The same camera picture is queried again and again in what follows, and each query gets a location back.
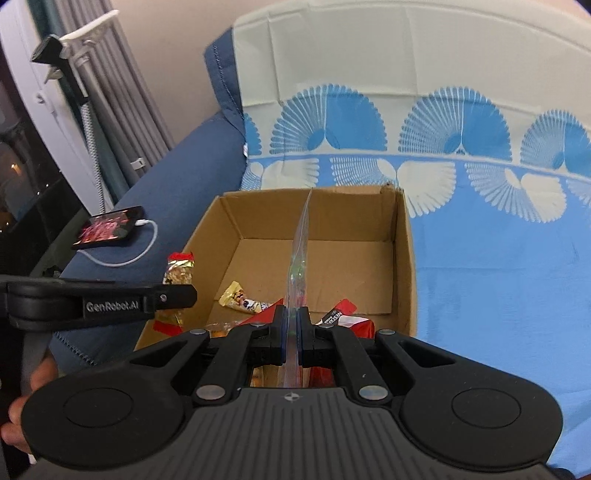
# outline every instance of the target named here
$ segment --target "clear plastic bag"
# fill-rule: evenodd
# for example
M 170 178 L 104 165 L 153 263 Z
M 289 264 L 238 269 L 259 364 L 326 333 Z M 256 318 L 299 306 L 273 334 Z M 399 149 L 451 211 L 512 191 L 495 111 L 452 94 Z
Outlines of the clear plastic bag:
M 285 364 L 279 370 L 278 387 L 301 388 L 302 368 L 298 358 L 297 309 L 306 305 L 306 260 L 308 254 L 308 194 L 293 240 L 290 269 L 287 275 L 285 314 L 287 321 L 285 339 Z

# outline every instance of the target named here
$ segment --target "charging cable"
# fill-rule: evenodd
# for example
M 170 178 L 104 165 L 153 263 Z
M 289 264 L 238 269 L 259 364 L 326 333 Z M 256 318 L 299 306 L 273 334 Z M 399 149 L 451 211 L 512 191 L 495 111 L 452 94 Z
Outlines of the charging cable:
M 85 257 L 88 257 L 94 263 L 96 263 L 97 265 L 101 265 L 102 267 L 112 267 L 112 268 L 115 268 L 115 267 L 124 267 L 126 265 L 130 265 L 130 264 L 132 264 L 134 262 L 137 262 L 146 253 L 148 253 L 150 251 L 150 248 L 152 248 L 152 246 L 156 242 L 156 239 L 158 238 L 158 225 L 153 220 L 137 220 L 135 222 L 135 226 L 147 225 L 148 223 L 150 225 L 152 225 L 152 228 L 154 228 L 154 234 L 152 236 L 152 240 L 150 240 L 148 246 L 145 248 L 145 250 L 143 252 L 141 252 L 137 257 L 132 258 L 131 260 L 128 260 L 127 262 L 123 262 L 123 263 L 106 263 L 106 262 L 103 262 L 103 261 L 99 260 L 98 258 L 93 257 L 86 250 L 78 250 L 78 251 L 82 255 L 84 255 Z

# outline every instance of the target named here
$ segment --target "gray curtain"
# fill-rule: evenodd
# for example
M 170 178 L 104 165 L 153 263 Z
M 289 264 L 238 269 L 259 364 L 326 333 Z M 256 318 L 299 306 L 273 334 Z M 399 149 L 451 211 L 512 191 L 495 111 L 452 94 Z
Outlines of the gray curtain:
M 110 0 L 54 1 L 66 32 L 113 10 Z M 129 184 L 136 183 L 174 147 L 174 141 L 148 92 L 119 22 L 115 21 L 90 51 L 88 60 L 80 62 L 78 70 L 121 172 Z M 132 163 L 138 158 L 143 158 L 146 166 L 136 170 Z
M 40 38 L 45 38 L 50 34 L 55 34 L 61 37 L 67 33 L 61 23 L 54 0 L 28 0 L 28 4 Z M 74 116 L 78 120 L 80 129 L 82 130 L 80 107 L 76 103 L 74 94 L 65 79 L 60 79 L 58 81 L 60 82 L 66 101 L 70 105 Z M 91 113 L 94 125 L 93 129 L 95 133 L 96 149 L 99 154 L 100 170 L 107 189 L 111 194 L 111 198 L 113 198 L 115 202 L 118 202 L 125 192 L 129 190 L 132 183 L 123 175 L 114 150 L 105 135 L 105 130 L 102 128 L 95 113 Z

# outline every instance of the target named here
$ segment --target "finger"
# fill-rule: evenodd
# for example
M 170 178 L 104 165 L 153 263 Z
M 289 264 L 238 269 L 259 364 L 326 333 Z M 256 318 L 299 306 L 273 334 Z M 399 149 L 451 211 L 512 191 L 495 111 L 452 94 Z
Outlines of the finger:
M 1 432 L 2 440 L 6 444 L 12 445 L 25 453 L 31 453 L 31 449 L 22 435 L 22 430 L 14 423 L 5 423 L 2 425 Z
M 15 425 L 21 424 L 22 408 L 25 406 L 25 402 L 28 398 L 29 397 L 18 397 L 10 404 L 10 407 L 8 407 L 8 418 Z
M 31 374 L 31 389 L 39 390 L 57 378 L 57 364 L 51 354 L 45 357 L 35 371 Z

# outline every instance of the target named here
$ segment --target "wall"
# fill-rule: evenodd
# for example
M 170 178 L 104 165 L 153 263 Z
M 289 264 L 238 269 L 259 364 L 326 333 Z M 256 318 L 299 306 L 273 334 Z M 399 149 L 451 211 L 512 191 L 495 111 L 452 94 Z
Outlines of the wall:
M 203 50 L 240 15 L 276 0 L 112 0 L 145 81 L 179 142 L 214 114 Z M 574 0 L 537 0 L 586 16 Z

